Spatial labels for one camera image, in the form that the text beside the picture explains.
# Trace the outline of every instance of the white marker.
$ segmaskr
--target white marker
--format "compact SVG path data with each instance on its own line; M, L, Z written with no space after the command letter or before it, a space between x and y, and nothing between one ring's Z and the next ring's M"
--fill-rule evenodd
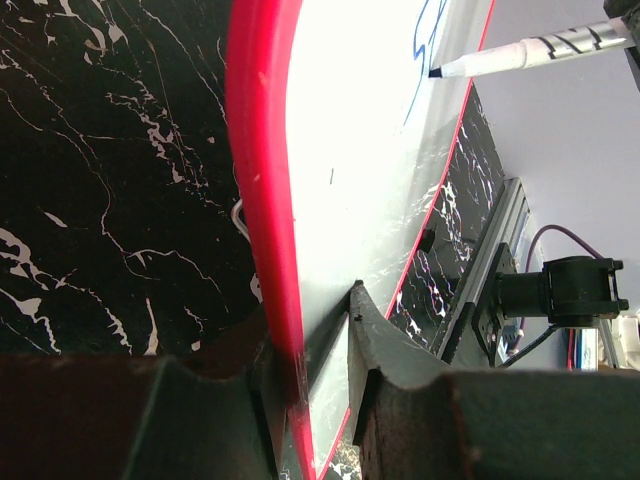
M593 55L612 48L635 47L621 17L563 32L525 38L504 47L464 55L429 72L430 77L474 77L537 67Z

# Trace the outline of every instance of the gray wall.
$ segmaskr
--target gray wall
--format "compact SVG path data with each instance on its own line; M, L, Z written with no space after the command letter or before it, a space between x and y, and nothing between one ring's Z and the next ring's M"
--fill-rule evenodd
M496 0L485 47L605 19L602 0ZM623 52L476 79L508 176L538 226L564 225L626 260L620 290L640 308L640 93ZM545 233L547 259L582 254Z

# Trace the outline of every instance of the cable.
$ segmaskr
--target cable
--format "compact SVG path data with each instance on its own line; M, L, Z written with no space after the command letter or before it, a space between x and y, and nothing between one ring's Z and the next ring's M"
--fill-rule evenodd
M598 253L598 251L595 248L593 248L591 245L589 245L587 242L585 242L582 238L580 238L578 235L573 233L568 228L563 227L562 225L550 224L550 225L545 225L540 230L538 230L538 232L531 239L531 245L529 245L529 252L527 253L527 263L525 264L525 267L524 267L524 273L529 272L529 268L531 267L531 259L533 258L533 252L536 248L536 245L538 244L538 241L540 240L540 237L544 232L547 232L549 230L557 230L560 233L564 233L567 237L569 237L571 240L573 240L582 248L584 248L592 257L604 258L600 253ZM521 318L520 330L524 331L525 324L526 324L526 320L524 318ZM522 337L520 336L516 338L516 340L513 342L513 345L509 347L509 350L513 350L513 351L517 350L521 340L522 340Z
M555 327L554 325L550 326L549 328L547 328L545 330L545 332L542 335L540 335L533 342L531 342L529 345L527 345L524 348L524 350L522 350L522 351L516 353L515 355L513 355L512 357L508 358L507 361L504 362L502 365L500 365L498 368L510 367L511 365L516 363L518 360L521 360L524 356L526 356L529 353L531 353L538 345L540 345L547 338L549 338L553 334L553 332L555 332L556 330L557 330L557 327Z

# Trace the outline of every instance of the purple cable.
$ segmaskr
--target purple cable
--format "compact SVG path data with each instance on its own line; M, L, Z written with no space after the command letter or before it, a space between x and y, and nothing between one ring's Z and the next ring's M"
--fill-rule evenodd
M592 257L604 258L591 245L589 245L587 242L582 240L578 235L573 233L568 228L563 227L561 225L554 225L554 224L545 225L540 230L538 230L538 233L536 233L533 236L533 239L531 240L531 245L529 246L529 253L527 253L527 263L525 264L525 267L524 267L524 273L529 272L529 267L531 266L531 258L533 258L533 251L535 250L536 245L538 244L538 240L540 240L540 237L542 236L542 234L548 230L557 230L558 232L564 233L567 237L569 237L571 240L573 240L582 248L584 248ZM522 330L523 332L524 332L525 323L526 323L525 318L524 317L521 318L520 330ZM513 345L509 348L509 350L516 350L518 348L518 345L520 344L521 339L522 337L517 337L516 340L513 342Z

